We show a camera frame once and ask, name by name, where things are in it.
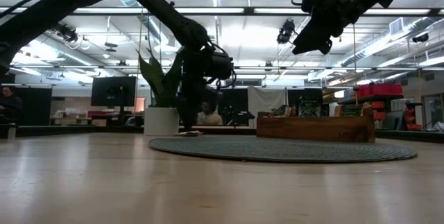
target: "plant leaf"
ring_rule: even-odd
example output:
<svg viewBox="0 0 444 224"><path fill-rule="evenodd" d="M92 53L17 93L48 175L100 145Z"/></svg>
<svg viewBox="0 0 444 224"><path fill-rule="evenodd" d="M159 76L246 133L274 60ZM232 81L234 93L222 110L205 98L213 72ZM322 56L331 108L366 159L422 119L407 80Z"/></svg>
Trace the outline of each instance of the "plant leaf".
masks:
<svg viewBox="0 0 444 224"><path fill-rule="evenodd" d="M159 74L162 74L161 79L163 79L164 71L162 70L162 65L159 63L159 60L157 60L157 58L154 57L153 52L150 49L146 48L146 50L151 55L151 57L150 57L151 66L153 66L153 68L156 70L156 72L158 72Z"/></svg>
<svg viewBox="0 0 444 224"><path fill-rule="evenodd" d="M162 79L164 77L163 72L159 73L158 69L154 68L153 65L147 63L140 56L140 52L138 50L136 51L139 54L140 73L153 90L154 96L156 97L156 102L160 102L157 100L157 98L159 98L160 95L164 93L164 86L162 84Z"/></svg>
<svg viewBox="0 0 444 224"><path fill-rule="evenodd" d="M165 88L164 100L168 102L169 107L173 105L174 98L178 92L180 80L182 79L182 61L182 57L177 55L170 70L162 79L162 84Z"/></svg>

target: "person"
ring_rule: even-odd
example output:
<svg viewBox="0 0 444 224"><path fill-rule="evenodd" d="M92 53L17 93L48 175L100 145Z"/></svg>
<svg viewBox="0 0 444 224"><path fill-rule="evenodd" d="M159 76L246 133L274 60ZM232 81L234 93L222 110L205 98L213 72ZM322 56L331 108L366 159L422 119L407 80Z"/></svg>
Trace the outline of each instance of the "person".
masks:
<svg viewBox="0 0 444 224"><path fill-rule="evenodd" d="M198 125L223 125L222 117L216 112L216 107L212 106L208 102L202 103L202 112L198 113L197 124Z"/></svg>
<svg viewBox="0 0 444 224"><path fill-rule="evenodd" d="M15 95L16 88L13 86L4 86L1 88L0 97L0 121L14 121L17 119L17 113L22 110L23 102Z"/></svg>

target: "white curtain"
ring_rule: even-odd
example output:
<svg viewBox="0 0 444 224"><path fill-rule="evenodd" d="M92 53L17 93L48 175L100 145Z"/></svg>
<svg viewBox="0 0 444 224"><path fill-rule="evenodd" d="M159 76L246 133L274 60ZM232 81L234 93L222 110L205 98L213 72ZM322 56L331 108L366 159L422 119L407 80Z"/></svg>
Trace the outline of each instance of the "white curtain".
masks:
<svg viewBox="0 0 444 224"><path fill-rule="evenodd" d="M258 112L270 112L285 104L284 89L248 88L248 111L257 118ZM250 128L256 128L256 119L250 120Z"/></svg>

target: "white planter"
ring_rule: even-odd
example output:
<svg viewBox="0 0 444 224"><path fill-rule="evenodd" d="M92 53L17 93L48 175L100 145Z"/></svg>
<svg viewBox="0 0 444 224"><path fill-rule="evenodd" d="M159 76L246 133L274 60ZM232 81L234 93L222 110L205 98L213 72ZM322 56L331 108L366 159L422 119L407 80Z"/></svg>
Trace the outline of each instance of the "white planter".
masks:
<svg viewBox="0 0 444 224"><path fill-rule="evenodd" d="M171 136L179 133L177 109L148 107L145 109L144 135Z"/></svg>

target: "tv screen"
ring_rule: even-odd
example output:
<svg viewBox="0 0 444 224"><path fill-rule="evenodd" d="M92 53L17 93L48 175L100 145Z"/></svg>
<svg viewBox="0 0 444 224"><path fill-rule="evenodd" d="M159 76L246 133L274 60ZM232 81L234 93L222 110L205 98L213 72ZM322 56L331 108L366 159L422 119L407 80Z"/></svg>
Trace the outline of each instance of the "tv screen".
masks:
<svg viewBox="0 0 444 224"><path fill-rule="evenodd" d="M134 106L136 77L94 78L91 106Z"/></svg>

